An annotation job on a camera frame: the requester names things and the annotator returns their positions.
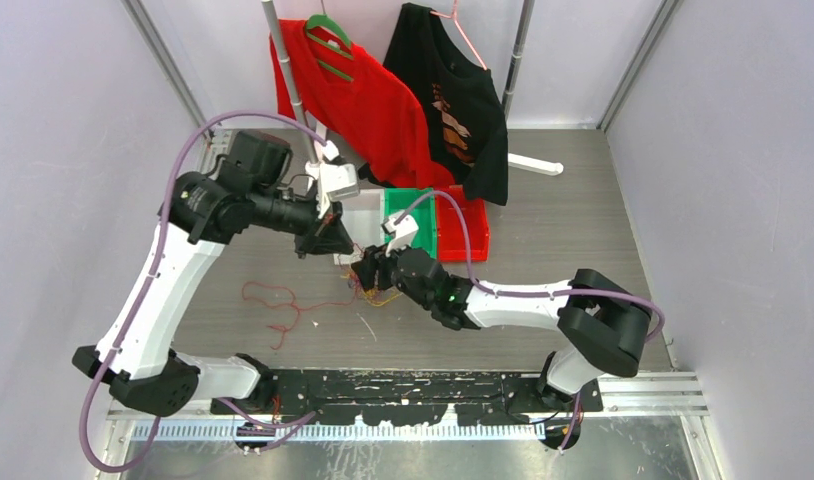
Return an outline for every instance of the clothing rack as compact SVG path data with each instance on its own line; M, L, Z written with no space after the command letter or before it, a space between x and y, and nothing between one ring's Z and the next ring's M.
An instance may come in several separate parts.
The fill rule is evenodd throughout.
M289 92L289 101L292 103L292 111L295 113L295 118L307 125L307 117L304 112L304 105L301 103L301 98L298 96L298 89L295 87L295 78L292 76L292 68L290 67L289 53L286 51L286 45L283 43L283 33L280 31L280 23L278 22L277 11L275 10L274 0L261 0L263 3L263 11L266 14L266 21L271 30L272 41L275 46L275 53L277 54L278 63L280 64L280 71L283 73L283 79L286 82L286 89ZM528 25L531 22L531 13L534 8L534 0L525 0L522 6L522 15L519 18L519 27L516 32L516 41L513 44L513 56L510 59L510 70L507 72L507 83L504 87L502 95L502 107L504 108L504 116L507 117L510 111L510 102L513 98L513 89L516 86L516 77L519 74L519 62L522 59L522 52L525 49L525 37L528 34ZM321 132L325 132L324 126L321 126ZM312 162L321 161L320 149L316 149L313 141L306 135L304 137L304 145L307 150L308 158ZM535 173L542 173L545 175L558 175L563 172L563 165L559 163L547 162L544 160L537 160L535 158L523 157L521 155L509 154L509 165L528 170Z

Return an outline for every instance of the gray wood tabletop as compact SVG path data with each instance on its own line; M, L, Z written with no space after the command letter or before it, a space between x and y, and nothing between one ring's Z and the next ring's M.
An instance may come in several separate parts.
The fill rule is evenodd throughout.
M278 134L298 145L294 132ZM561 162L565 171L549 177L510 169L507 206L487 204L490 253L487 262L475 265L476 275L496 283L552 283L571 278L578 268L594 268L648 298L604 135L514 130L509 139L511 152ZM349 147L338 144L356 160ZM296 155L304 151L300 146L294 150ZM302 164L297 155L290 173ZM463 264L446 268L465 274ZM233 239L207 273L174 348L220 357L243 352L271 367L539 370L546 355L566 344L559 332L530 328L451 331L402 296L382 307L358 299L302 312L275 350L281 332L269 326L291 325L296 312L266 308L241 295L246 282L256 281L293 290L301 307L349 302L353 292L342 274L330 255L299 260L290 235L251 227ZM289 299L281 290L253 286L246 291L270 303ZM669 367L663 339L652 341L641 368Z

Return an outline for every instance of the green hanger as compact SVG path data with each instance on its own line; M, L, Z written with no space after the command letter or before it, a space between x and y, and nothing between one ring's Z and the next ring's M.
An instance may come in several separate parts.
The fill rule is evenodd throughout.
M345 58L347 58L349 60L354 59L354 56L351 55L350 52L343 51L342 48L340 48L339 46L330 44L330 43L322 40L321 38L311 34L310 30L312 30L312 29L314 29L316 27L322 27L322 28L326 28L326 29L330 30L331 32L333 32L336 35L336 37L339 40L342 41L343 44L345 44L346 47L351 48L351 40L348 39L348 35L345 33L345 31L339 25L336 24L336 22L333 21L332 18L328 17L327 15L321 15L321 14L313 15L312 17L308 18L307 23L304 25L304 30L307 32L307 37L310 38L311 40L313 40L314 42L318 43L319 45L325 46L325 47L329 48L330 50L333 50L334 52L342 55L343 57L345 57ZM348 82L353 80L349 75L337 70L336 68L332 67L331 65L328 65L327 63L325 63L325 62L323 62L321 60L318 60L318 59L317 59L317 61L319 62L319 65L321 65L327 71L329 71L329 72L333 73L334 75L342 78L343 80L346 80Z

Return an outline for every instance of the gray wall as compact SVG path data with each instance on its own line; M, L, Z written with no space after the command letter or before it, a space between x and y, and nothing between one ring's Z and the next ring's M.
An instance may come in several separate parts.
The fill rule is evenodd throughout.
M814 478L814 1L683 2L609 141L733 478Z
M512 127L595 125L661 0L536 0L510 112ZM260 0L156 0L146 8L207 116L275 108L269 28ZM324 4L352 41L382 60L404 0L276 0L282 18L307 18ZM450 12L453 0L422 0ZM523 0L462 0L460 23L492 70L507 78ZM454 24L449 36L472 54ZM256 119L229 125L259 125Z
M119 2L31 3L0 2L0 479L90 478L71 354L121 309L192 125Z

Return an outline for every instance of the hanging clothes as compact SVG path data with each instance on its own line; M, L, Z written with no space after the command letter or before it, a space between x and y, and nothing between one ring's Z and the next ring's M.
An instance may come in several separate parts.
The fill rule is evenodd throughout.
M352 58L347 58L313 41L304 20L280 20L280 29L304 109L340 134L376 178L404 188L454 183L446 168L431 161L424 112L398 78L357 44L348 49ZM325 43L340 43L325 29L311 33ZM271 40L270 44L278 112L295 118ZM319 60L351 80L322 68Z
M507 204L507 122L489 70L451 41L440 17L412 3L401 14L383 61L425 113L431 158L466 198Z

